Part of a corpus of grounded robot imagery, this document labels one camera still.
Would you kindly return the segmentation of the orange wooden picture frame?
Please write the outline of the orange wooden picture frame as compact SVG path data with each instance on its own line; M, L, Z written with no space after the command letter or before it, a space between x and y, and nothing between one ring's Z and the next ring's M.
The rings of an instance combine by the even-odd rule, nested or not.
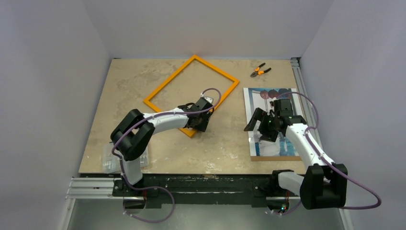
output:
M201 95L220 100L215 110L223 108L234 96L240 80L220 67L217 61L193 55L159 83L143 100L154 112L164 112L179 105L195 103Z

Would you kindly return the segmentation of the photo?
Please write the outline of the photo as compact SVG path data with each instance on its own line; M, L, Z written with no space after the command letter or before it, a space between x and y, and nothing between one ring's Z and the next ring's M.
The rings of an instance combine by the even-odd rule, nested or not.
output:
M267 115L273 110L273 101L289 99L295 115L303 116L300 96L291 93L296 88L244 88L244 104L246 118L249 122L256 108L265 111ZM252 131L248 131L248 142L252 161L300 161L301 158L291 141L279 134L275 142L262 140L259 132L261 121L257 121Z

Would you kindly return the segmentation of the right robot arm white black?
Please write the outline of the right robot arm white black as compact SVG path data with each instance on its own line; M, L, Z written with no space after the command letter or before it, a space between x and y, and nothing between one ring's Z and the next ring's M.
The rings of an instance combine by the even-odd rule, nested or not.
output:
M298 195L306 209L341 208L346 203L348 170L344 164L336 164L322 148L314 143L307 122L293 111L291 101L279 99L271 102L272 110L256 108L244 128L256 130L260 140L275 142L283 135L299 154L307 168L305 175L292 170L276 170L269 181L269 189L275 195L288 190Z

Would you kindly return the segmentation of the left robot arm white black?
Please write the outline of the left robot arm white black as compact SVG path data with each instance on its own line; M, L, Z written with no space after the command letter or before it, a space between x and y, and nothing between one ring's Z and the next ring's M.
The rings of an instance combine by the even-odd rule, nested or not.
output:
M213 112L213 98L207 96L161 113L131 110L110 135L112 154L118 157L125 180L124 190L131 196L142 192L140 157L154 134L182 128L205 132Z

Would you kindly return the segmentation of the orange black pliers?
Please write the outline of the orange black pliers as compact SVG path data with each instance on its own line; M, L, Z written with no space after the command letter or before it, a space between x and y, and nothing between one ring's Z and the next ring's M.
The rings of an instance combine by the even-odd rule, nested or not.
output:
M250 74L250 77L256 77L265 73L268 73L269 71L272 70L272 68L268 68L266 70L261 70L261 68L265 65L266 63L260 64L258 67L255 68L255 70Z

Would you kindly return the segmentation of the clear plastic screw box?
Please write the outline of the clear plastic screw box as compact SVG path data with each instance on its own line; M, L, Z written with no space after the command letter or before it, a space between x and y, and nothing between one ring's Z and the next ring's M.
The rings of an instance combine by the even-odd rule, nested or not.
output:
M103 146L103 155L101 156L102 169L104 173L118 173L121 171L119 158L111 153L113 143L108 142ZM143 169L149 165L148 148L140 156L140 167Z

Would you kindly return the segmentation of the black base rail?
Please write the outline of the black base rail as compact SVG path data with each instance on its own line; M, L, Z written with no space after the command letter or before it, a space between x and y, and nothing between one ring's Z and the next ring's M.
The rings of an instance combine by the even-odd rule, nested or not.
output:
M271 174L144 174L130 188L124 179L113 182L112 195L140 200L146 208L163 204L249 205L280 209L299 196L276 185Z

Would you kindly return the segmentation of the aluminium extrusion rail front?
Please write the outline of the aluminium extrusion rail front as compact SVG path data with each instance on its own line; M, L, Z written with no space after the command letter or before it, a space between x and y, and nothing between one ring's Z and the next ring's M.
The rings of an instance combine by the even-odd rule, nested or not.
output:
M113 196L113 178L72 178L65 199L120 199Z

